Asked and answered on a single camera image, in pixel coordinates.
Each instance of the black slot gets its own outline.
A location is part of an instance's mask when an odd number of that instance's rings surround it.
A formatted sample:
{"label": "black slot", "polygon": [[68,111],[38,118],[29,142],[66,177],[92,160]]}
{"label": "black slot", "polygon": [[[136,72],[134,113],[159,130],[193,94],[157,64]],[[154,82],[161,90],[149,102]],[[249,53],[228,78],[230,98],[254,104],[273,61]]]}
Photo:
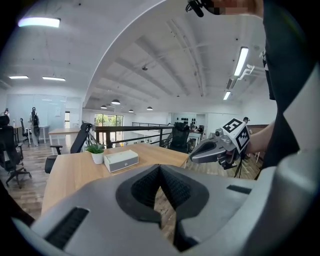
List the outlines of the black slot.
{"label": "black slot", "polygon": [[242,194],[246,194],[246,195],[249,195],[250,192],[251,192],[250,188],[243,187],[243,186],[236,186],[236,185],[230,185],[226,189],[227,190],[232,190],[232,191],[235,191],[235,192],[239,192],[239,193],[242,193]]}
{"label": "black slot", "polygon": [[88,213],[89,211],[87,209],[78,207],[73,208],[46,236],[45,240],[62,250]]}

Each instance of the glass wall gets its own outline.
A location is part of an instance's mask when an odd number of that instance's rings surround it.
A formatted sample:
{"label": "glass wall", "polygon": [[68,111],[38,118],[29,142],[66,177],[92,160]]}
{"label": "glass wall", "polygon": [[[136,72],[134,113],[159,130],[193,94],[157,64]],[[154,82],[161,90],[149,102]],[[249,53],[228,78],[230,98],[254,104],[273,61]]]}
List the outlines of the glass wall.
{"label": "glass wall", "polygon": [[[94,124],[95,126],[123,126],[124,125],[124,116],[123,115],[113,115],[113,114],[101,114],[96,113],[94,117]],[[107,144],[106,133],[101,133],[99,136],[99,143]],[[110,133],[110,140],[112,142],[122,141],[123,140],[123,132],[111,132]]]}

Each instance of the black sleeve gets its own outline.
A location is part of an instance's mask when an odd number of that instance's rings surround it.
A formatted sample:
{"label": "black sleeve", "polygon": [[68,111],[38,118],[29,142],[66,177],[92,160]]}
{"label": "black sleeve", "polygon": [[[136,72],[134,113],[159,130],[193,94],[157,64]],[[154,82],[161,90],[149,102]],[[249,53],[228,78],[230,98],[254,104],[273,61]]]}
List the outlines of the black sleeve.
{"label": "black sleeve", "polygon": [[263,168],[266,168],[276,166],[284,157],[299,150],[284,112],[308,80],[318,61],[319,49],[314,38],[317,33],[311,29],[317,24],[317,16],[309,6],[303,9],[293,1],[264,0],[263,11],[266,78],[270,99],[276,100],[278,108],[264,157]]}

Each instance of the wooden floor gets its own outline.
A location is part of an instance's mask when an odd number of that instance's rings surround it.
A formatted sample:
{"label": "wooden floor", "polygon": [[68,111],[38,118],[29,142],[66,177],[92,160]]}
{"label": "wooden floor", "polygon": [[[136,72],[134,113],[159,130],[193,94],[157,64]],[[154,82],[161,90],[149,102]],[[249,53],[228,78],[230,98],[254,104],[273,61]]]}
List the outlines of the wooden floor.
{"label": "wooden floor", "polygon": [[[66,140],[60,139],[60,145],[63,145],[61,150],[62,154],[68,154],[70,152],[71,140],[67,136]],[[45,173],[46,158],[52,155],[50,144],[47,141],[46,144],[43,141],[40,142],[38,147],[25,143],[22,146],[24,156],[24,167],[31,173],[32,178],[28,175],[20,175],[19,181],[22,188],[19,189],[16,179],[12,179],[9,182],[7,190],[12,198],[21,206],[21,208],[30,214],[33,218],[38,219],[41,215],[42,201],[44,197],[45,187],[49,174]],[[251,155],[250,159],[242,162],[242,179],[253,180],[259,172],[262,162],[259,160],[256,163],[254,155]],[[187,161],[186,169],[194,172],[204,173],[208,175],[220,175],[224,177],[233,177],[235,175],[236,167],[223,170],[223,168],[216,162],[196,164],[191,161]],[[8,179],[8,173],[0,167],[0,179],[5,185]],[[161,189],[156,194],[154,209],[162,216],[162,231],[171,242],[173,241],[176,214],[171,207],[168,199],[164,195]]]}

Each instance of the white box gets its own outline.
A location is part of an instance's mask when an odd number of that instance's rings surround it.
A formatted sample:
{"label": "white box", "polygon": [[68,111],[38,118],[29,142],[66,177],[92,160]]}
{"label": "white box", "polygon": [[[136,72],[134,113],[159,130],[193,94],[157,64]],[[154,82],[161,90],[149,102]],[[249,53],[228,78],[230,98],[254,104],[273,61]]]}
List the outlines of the white box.
{"label": "white box", "polygon": [[132,150],[119,153],[106,154],[104,164],[110,173],[133,166],[139,163],[138,154]]}

